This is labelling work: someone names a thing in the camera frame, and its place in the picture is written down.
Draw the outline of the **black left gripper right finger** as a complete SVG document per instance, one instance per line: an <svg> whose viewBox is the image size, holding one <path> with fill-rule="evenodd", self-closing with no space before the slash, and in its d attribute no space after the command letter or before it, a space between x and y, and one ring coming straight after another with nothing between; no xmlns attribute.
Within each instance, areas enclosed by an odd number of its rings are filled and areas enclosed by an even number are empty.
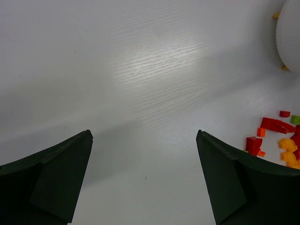
<svg viewBox="0 0 300 225"><path fill-rule="evenodd" d="M217 225L298 225L300 172L254 157L204 131L196 137Z"/></svg>

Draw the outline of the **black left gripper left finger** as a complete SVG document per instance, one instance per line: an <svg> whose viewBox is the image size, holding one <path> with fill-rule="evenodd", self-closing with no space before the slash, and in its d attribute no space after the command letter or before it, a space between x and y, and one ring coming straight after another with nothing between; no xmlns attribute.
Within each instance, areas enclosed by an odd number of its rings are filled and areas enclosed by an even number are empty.
<svg viewBox="0 0 300 225"><path fill-rule="evenodd" d="M90 130L0 167L2 225L72 222L92 149Z"/></svg>

